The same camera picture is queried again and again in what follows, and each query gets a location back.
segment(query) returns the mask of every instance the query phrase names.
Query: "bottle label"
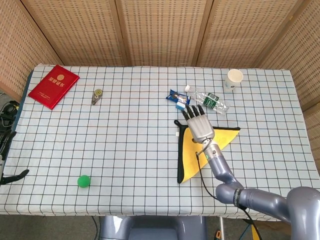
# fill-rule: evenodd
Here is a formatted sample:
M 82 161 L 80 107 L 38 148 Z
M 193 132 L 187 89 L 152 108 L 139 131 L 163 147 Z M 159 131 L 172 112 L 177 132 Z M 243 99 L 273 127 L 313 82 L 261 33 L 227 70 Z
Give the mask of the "bottle label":
M 218 96 L 216 96 L 212 93 L 208 93 L 207 97 L 204 99 L 203 105 L 205 105 L 208 108 L 213 109 L 218 100 L 219 100 Z

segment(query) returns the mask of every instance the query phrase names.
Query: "small metal object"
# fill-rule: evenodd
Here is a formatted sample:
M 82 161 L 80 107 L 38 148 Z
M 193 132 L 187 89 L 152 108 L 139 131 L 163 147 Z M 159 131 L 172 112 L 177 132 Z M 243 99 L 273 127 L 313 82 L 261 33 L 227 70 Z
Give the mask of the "small metal object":
M 101 89 L 96 89 L 93 92 L 91 104 L 95 105 L 99 101 L 99 99 L 101 97 L 102 97 L 102 90 Z

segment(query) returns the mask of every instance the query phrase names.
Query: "woven panel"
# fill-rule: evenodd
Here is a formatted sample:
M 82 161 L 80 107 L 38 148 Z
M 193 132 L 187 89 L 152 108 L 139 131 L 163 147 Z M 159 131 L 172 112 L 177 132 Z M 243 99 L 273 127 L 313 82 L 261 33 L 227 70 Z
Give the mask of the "woven panel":
M 17 101 L 37 64 L 61 64 L 46 39 L 12 0 L 0 1 L 0 52 L 1 89 Z
M 302 109 L 320 91 L 320 0 L 313 0 L 261 66 L 290 69 Z
M 318 171 L 320 171 L 320 109 L 305 117 L 305 125 L 308 133 L 310 146 Z
M 67 65 L 122 66 L 108 0 L 23 0 Z
M 122 0 L 134 66 L 191 66 L 206 0 Z
M 252 68 L 296 2 L 219 0 L 212 9 L 197 66 Z

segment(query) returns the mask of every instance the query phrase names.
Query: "blue package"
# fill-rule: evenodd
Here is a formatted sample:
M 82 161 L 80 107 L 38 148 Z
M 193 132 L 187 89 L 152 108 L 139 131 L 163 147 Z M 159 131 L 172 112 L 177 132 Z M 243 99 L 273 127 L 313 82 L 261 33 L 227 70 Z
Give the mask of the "blue package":
M 190 97 L 181 93 L 178 93 L 176 91 L 173 91 L 170 89 L 170 94 L 169 96 L 166 97 L 167 100 L 171 100 L 175 103 L 183 103 L 185 105 L 189 105 L 190 103 Z

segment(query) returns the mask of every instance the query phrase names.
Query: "plastic bottle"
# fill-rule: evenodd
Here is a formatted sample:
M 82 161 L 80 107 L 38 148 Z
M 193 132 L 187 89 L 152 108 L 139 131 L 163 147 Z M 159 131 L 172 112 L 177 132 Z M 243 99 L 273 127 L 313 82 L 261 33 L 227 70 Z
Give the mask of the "plastic bottle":
M 211 108 L 219 114 L 225 115 L 229 109 L 222 99 L 213 93 L 205 93 L 201 88 L 187 85 L 185 86 L 184 91 L 189 93 L 191 98 L 196 100 L 198 104 Z

